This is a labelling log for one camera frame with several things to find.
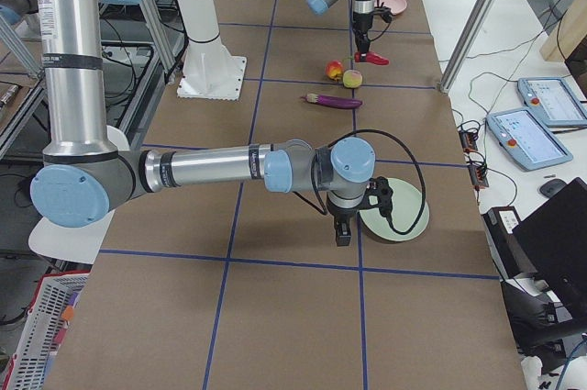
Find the red chili pepper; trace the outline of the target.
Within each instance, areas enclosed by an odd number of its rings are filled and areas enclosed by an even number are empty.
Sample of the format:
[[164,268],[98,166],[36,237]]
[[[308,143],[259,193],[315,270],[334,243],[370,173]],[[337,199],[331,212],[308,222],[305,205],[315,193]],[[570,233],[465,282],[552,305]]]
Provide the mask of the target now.
[[372,51],[368,51],[366,53],[357,51],[353,55],[349,56],[349,60],[353,60],[354,62],[358,63],[370,63],[378,66],[385,66],[390,63],[387,58]]

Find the red yellow apple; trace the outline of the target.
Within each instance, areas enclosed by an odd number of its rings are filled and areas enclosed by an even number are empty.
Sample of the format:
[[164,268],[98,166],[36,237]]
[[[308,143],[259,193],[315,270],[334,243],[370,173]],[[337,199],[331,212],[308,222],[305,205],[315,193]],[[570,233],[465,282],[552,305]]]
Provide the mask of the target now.
[[327,63],[325,67],[325,76],[335,82],[342,80],[345,68],[341,61],[335,60]]

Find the pink plate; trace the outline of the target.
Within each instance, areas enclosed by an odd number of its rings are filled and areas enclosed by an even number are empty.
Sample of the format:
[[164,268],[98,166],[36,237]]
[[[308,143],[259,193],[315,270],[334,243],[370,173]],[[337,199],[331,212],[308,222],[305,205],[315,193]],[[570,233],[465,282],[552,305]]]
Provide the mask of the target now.
[[408,7],[406,0],[376,0],[376,5],[388,8],[394,17],[401,15]]

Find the green pink peach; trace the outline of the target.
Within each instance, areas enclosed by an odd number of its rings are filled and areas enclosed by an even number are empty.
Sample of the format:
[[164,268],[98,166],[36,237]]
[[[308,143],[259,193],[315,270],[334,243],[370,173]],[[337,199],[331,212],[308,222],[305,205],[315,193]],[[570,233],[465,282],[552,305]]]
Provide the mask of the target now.
[[342,75],[342,83],[348,89],[356,89],[363,84],[363,75],[357,70],[346,70]]

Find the light green plate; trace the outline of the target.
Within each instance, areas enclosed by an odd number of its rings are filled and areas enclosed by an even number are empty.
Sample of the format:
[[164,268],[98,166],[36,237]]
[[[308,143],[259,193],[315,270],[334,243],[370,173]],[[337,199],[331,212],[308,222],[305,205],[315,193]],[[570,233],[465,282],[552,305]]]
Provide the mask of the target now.
[[[396,178],[388,178],[388,185],[393,190],[393,225],[396,229],[405,231],[415,222],[421,206],[421,192],[410,183]],[[415,239],[425,231],[429,221],[429,207],[425,203],[420,219],[405,235],[393,231],[378,208],[362,210],[360,217],[366,228],[378,238],[386,242],[400,242]]]

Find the purple eggplant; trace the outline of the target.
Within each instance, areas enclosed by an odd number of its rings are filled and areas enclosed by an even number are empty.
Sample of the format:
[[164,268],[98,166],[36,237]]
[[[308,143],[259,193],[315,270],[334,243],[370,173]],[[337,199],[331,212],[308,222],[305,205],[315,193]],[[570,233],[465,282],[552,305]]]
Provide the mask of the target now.
[[362,106],[362,102],[357,99],[348,99],[345,97],[338,97],[332,95],[320,95],[320,94],[306,94],[302,95],[301,99],[306,103],[315,104],[319,106],[326,106],[336,109],[352,110]]

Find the orange terminal block strip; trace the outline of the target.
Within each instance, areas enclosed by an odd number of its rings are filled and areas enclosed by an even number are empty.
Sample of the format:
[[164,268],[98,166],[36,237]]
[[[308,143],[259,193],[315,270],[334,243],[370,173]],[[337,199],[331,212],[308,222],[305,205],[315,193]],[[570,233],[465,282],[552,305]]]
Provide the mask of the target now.
[[487,188],[489,186],[488,165],[486,158],[477,147],[478,130],[461,128],[458,133],[473,188],[476,191]]

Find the near teach pendant tablet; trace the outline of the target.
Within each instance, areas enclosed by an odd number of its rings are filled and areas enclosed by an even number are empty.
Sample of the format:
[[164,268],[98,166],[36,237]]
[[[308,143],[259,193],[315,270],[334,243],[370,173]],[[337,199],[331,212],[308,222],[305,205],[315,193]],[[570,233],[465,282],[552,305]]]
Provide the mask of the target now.
[[572,153],[526,107],[492,113],[486,122],[504,151],[526,171],[573,159]]

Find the teach pendant tablet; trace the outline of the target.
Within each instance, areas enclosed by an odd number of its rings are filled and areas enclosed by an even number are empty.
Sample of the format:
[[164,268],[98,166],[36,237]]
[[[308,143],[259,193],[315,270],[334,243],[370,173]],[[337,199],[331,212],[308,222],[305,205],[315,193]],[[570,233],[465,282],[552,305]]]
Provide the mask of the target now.
[[528,109],[548,127],[586,126],[586,107],[562,78],[521,78],[517,90]]
[[573,159],[572,153],[526,107],[492,113],[486,122],[504,151],[526,171]]

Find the far teach pendant tablet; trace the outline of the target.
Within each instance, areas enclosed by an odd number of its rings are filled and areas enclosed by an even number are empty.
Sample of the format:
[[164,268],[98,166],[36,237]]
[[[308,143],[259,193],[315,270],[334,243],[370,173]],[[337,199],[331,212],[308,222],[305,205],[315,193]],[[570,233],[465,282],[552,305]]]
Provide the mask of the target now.
[[548,127],[586,126],[586,107],[562,78],[521,78],[517,90],[528,109]]

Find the black computer mouse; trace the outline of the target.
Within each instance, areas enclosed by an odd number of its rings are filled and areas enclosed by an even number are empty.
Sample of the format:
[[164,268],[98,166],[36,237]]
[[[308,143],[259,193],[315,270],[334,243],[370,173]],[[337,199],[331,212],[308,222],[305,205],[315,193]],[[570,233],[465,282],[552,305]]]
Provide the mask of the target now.
[[560,190],[562,190],[566,185],[567,184],[563,180],[559,178],[553,178],[542,184],[539,187],[539,192],[543,196],[551,198],[554,195],[556,195]]

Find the black laptop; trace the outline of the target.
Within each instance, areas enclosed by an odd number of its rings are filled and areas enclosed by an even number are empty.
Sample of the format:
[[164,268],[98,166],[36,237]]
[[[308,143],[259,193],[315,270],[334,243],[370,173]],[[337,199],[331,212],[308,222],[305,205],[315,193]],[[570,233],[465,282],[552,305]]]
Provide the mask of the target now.
[[586,183],[571,180],[513,234],[538,277],[578,318],[586,315]]

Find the white perforated basket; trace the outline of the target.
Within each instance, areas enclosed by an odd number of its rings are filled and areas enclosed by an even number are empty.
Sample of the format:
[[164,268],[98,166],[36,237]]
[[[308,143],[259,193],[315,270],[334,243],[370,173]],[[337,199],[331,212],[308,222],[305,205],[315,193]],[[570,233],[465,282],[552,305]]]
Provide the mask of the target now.
[[72,271],[41,278],[8,364],[4,389],[43,387],[88,276],[87,271]]

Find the aluminium frame post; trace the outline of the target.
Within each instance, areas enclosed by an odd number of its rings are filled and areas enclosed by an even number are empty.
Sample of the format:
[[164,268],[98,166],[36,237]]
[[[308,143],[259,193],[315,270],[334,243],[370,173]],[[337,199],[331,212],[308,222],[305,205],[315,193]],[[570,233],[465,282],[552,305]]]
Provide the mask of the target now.
[[458,42],[449,58],[448,65],[438,83],[438,90],[448,94],[456,81],[462,65],[476,40],[485,18],[488,16],[495,0],[476,0],[473,9],[462,30]]

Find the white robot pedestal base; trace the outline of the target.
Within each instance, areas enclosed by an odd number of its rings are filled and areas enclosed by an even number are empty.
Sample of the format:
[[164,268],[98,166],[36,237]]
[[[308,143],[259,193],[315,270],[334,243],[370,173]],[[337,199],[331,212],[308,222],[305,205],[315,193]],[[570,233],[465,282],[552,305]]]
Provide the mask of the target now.
[[214,0],[177,0],[187,48],[178,96],[237,100],[247,59],[223,44]]

